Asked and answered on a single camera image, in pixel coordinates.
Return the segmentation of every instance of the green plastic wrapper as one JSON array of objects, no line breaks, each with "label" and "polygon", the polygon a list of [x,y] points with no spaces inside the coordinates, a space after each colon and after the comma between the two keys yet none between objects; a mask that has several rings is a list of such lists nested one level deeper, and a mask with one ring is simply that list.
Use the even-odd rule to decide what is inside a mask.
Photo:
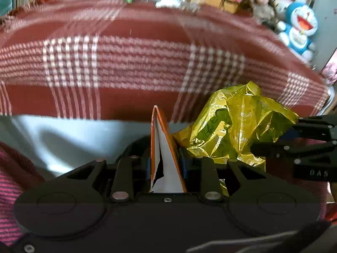
[{"label": "green plastic wrapper", "polygon": [[221,164],[238,159],[265,170],[265,159],[255,157],[250,146],[276,142],[297,120],[296,113],[262,96],[260,88],[249,82],[213,93],[195,123],[173,136],[195,156]]}]

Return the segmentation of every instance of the plaid fabric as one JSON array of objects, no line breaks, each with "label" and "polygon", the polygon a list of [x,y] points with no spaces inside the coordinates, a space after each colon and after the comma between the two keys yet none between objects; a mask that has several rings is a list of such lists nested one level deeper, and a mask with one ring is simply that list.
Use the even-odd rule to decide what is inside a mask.
[{"label": "plaid fabric", "polygon": [[[296,138],[293,141],[282,141],[282,143],[289,143],[291,146],[305,146],[313,144],[321,144],[323,141]],[[316,182],[307,181],[301,179],[295,179],[293,177],[293,166],[292,163],[286,160],[267,158],[266,160],[266,171],[273,176],[279,177],[289,183],[295,184],[317,197],[320,201],[320,218],[323,219],[326,215],[326,199],[328,195],[328,183],[327,182]]]},{"label": "plaid fabric", "polygon": [[16,12],[0,32],[0,114],[149,121],[196,119],[208,97],[254,81],[300,116],[327,89],[265,27],[202,6],[53,0]]},{"label": "plaid fabric", "polygon": [[19,238],[13,204],[24,190],[42,182],[30,160],[0,143],[0,242],[9,246]]}]

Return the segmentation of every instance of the doll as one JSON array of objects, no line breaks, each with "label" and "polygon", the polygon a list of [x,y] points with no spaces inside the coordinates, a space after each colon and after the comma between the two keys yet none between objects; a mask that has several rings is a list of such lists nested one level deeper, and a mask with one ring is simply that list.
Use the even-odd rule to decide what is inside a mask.
[{"label": "doll", "polygon": [[242,0],[239,8],[251,11],[254,17],[258,18],[271,29],[276,23],[276,10],[272,0]]}]

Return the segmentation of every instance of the doraemon plush toy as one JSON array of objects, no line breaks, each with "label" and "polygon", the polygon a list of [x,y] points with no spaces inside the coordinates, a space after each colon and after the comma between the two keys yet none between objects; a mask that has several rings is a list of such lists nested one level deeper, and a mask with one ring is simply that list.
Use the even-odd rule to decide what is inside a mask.
[{"label": "doraemon plush toy", "polygon": [[285,21],[277,23],[280,40],[303,61],[310,62],[316,47],[308,37],[318,28],[314,11],[306,5],[306,0],[296,0],[287,7]]}]

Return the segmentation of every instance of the silver screw head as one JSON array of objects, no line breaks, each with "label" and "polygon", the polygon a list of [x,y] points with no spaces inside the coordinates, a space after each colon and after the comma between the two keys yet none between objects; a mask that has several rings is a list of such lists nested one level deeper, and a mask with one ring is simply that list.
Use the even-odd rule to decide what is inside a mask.
[{"label": "silver screw head", "polygon": [[220,199],[220,197],[221,197],[221,194],[216,191],[209,191],[205,193],[205,198],[210,201],[218,200]]},{"label": "silver screw head", "polygon": [[115,200],[126,200],[129,197],[129,194],[125,191],[116,191],[112,194],[112,197]]},{"label": "silver screw head", "polygon": [[30,245],[30,244],[26,244],[26,245],[23,247],[23,250],[24,250],[26,253],[34,253],[34,252],[35,252],[35,247],[33,247],[33,246]]}]

